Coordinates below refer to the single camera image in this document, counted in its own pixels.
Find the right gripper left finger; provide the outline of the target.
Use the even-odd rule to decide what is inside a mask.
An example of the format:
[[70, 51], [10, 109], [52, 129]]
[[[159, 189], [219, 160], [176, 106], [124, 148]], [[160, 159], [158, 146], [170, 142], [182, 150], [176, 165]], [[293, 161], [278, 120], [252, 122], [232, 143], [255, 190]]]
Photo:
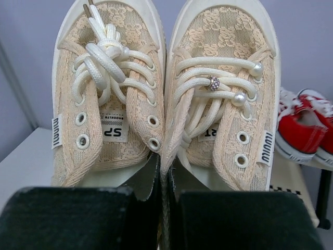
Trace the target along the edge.
[[24, 187], [1, 213], [1, 249], [156, 249], [160, 157], [124, 185]]

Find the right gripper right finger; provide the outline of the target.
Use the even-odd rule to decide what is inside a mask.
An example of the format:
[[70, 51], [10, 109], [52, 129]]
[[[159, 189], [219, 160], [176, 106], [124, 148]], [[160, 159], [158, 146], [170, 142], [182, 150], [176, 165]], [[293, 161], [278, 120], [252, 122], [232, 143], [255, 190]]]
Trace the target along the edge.
[[322, 249], [308, 211], [288, 192], [208, 190], [169, 171], [172, 249]]

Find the beige lace sneaker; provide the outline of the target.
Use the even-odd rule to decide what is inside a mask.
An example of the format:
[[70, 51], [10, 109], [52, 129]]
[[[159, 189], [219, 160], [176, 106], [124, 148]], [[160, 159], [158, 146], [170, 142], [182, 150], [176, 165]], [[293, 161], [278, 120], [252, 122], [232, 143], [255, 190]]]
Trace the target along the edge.
[[75, 1], [52, 69], [52, 186], [128, 186], [132, 249], [156, 249], [165, 40], [152, 1]]
[[281, 83], [260, 1], [187, 1], [166, 64], [162, 249], [174, 249], [182, 189], [268, 191]]

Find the red canvas sneaker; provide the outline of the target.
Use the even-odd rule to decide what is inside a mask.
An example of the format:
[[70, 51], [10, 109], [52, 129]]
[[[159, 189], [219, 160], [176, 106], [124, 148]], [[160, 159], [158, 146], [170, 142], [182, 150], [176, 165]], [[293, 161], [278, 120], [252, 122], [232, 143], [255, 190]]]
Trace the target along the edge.
[[332, 167], [332, 102], [313, 89], [301, 90], [298, 99], [309, 105], [327, 128], [314, 159], [327, 167]]
[[275, 149], [283, 157], [297, 163], [311, 161], [327, 131], [306, 98], [280, 89]]

